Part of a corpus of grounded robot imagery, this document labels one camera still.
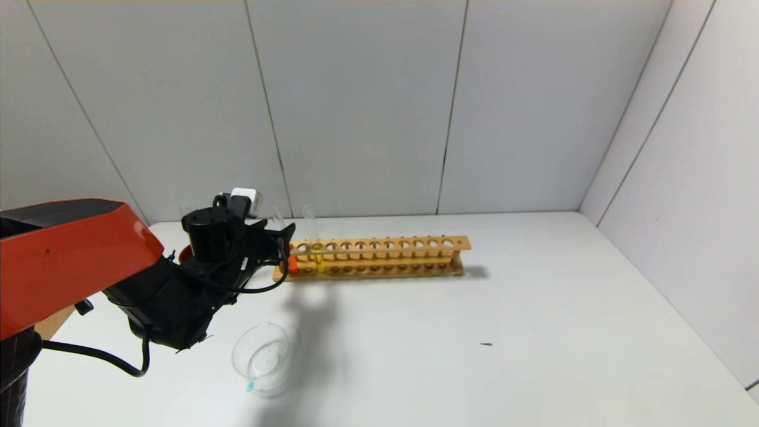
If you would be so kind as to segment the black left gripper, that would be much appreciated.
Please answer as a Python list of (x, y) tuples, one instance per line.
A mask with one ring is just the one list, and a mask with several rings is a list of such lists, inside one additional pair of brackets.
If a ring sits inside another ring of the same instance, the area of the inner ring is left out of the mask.
[(296, 223), (290, 222), (280, 232), (267, 230), (267, 225), (268, 219), (260, 219), (237, 230), (238, 253), (243, 259), (241, 272), (278, 265), (291, 255)]

